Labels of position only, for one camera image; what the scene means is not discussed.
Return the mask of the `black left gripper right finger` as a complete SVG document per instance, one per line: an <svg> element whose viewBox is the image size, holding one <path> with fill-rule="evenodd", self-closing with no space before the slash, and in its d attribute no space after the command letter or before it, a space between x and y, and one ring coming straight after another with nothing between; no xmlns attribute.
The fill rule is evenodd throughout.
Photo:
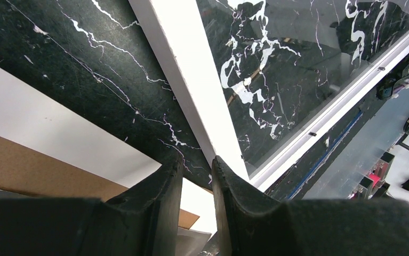
<svg viewBox="0 0 409 256"><path fill-rule="evenodd" d="M221 255L409 255L409 203L391 198L279 202L212 162Z"/></svg>

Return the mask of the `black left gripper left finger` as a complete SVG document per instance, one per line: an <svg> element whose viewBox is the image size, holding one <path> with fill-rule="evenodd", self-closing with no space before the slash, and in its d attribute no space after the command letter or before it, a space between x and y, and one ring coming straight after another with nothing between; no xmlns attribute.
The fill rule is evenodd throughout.
<svg viewBox="0 0 409 256"><path fill-rule="evenodd" d="M0 255L174 255L182 157L107 200L0 198Z"/></svg>

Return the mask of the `clear acrylic glass sheet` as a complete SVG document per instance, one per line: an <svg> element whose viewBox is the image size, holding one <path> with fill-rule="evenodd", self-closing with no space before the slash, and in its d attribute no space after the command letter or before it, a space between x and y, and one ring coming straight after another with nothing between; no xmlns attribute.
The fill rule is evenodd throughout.
<svg viewBox="0 0 409 256"><path fill-rule="evenodd" d="M247 174L409 32L409 1L198 1Z"/></svg>

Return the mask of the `white mat board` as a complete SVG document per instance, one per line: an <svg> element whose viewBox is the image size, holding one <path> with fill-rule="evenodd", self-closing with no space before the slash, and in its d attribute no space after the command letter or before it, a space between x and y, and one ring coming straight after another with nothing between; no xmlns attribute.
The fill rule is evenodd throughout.
<svg viewBox="0 0 409 256"><path fill-rule="evenodd" d="M2 68L0 137L45 154L56 145L102 145L110 139L124 143Z"/></svg>

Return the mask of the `white picture frame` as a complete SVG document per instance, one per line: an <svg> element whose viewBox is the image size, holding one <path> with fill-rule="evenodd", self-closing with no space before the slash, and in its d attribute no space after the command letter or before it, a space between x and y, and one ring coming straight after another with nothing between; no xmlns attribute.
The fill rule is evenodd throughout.
<svg viewBox="0 0 409 256"><path fill-rule="evenodd" d="M354 78L250 177L195 1L130 1L208 162L221 156L266 191L409 53L409 31Z"/></svg>

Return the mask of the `brown backing board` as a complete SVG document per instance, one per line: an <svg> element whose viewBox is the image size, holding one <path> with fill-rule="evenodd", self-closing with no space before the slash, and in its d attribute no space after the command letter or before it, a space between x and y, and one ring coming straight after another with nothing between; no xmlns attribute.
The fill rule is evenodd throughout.
<svg viewBox="0 0 409 256"><path fill-rule="evenodd" d="M56 145L45 154L0 137L0 193L106 201L146 183L159 167L116 139L102 145Z"/></svg>

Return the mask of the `aluminium front rail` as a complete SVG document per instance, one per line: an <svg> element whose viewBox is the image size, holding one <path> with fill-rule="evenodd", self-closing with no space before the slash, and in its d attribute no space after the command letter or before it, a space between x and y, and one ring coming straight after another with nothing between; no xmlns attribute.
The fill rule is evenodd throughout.
<svg viewBox="0 0 409 256"><path fill-rule="evenodd" d="M378 159L402 135L409 117L409 89L386 101L304 195L305 199L348 198Z"/></svg>

